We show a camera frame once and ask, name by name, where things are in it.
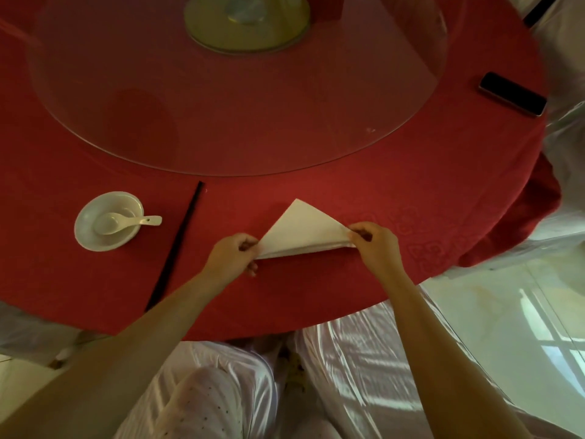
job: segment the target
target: phone screen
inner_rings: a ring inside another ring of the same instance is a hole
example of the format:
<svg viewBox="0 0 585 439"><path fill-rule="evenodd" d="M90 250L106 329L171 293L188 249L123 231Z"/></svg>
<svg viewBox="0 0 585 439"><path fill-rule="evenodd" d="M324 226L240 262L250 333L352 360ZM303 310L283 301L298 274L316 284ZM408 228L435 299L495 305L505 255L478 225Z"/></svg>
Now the phone screen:
<svg viewBox="0 0 585 439"><path fill-rule="evenodd" d="M479 88L535 116L541 116L546 107L546 98L542 95L497 73L487 73L481 79Z"/></svg>

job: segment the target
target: hand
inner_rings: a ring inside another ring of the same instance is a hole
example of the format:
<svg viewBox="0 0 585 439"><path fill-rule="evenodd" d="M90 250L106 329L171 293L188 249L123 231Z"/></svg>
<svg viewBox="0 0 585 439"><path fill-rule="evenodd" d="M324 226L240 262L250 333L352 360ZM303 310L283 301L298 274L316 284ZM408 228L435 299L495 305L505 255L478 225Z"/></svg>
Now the hand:
<svg viewBox="0 0 585 439"><path fill-rule="evenodd" d="M217 242L209 254L201 275L225 288L244 271L252 277L258 265L254 262L260 254L258 240L248 234L236 234Z"/></svg>
<svg viewBox="0 0 585 439"><path fill-rule="evenodd" d="M380 281L406 275L399 240L388 228L375 223L349 225L349 240L356 246L366 267Z"/></svg>

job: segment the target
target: folded napkin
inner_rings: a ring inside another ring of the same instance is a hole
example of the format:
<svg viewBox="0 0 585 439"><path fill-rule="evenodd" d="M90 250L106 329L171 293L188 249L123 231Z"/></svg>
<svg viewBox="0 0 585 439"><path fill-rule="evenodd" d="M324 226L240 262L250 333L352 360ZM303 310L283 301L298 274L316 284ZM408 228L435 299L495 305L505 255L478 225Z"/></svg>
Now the folded napkin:
<svg viewBox="0 0 585 439"><path fill-rule="evenodd" d="M354 247L349 229L317 208L295 201L260 240L259 259Z"/></svg>

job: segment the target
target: bowl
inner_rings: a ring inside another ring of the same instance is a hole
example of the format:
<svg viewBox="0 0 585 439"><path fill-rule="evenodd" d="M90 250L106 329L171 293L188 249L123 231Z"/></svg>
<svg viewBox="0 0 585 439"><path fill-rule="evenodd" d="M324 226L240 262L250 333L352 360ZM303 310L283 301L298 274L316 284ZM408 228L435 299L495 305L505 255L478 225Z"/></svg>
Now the bowl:
<svg viewBox="0 0 585 439"><path fill-rule="evenodd" d="M131 240L140 229L140 225L135 225L106 236L97 234L93 228L94 222L107 212L118 212L126 217L142 217L144 208L140 200L128 192L107 192L93 199L77 215L74 227L75 238L85 249L90 251L116 249Z"/></svg>

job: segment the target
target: triangular napkin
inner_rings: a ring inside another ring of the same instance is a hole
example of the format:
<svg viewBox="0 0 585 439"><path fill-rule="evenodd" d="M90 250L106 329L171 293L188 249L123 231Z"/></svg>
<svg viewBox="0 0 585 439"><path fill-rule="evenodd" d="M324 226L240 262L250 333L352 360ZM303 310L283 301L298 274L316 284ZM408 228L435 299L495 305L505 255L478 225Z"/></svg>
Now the triangular napkin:
<svg viewBox="0 0 585 439"><path fill-rule="evenodd" d="M294 256L353 244L348 229L317 208L295 201L260 241L259 259Z"/></svg>

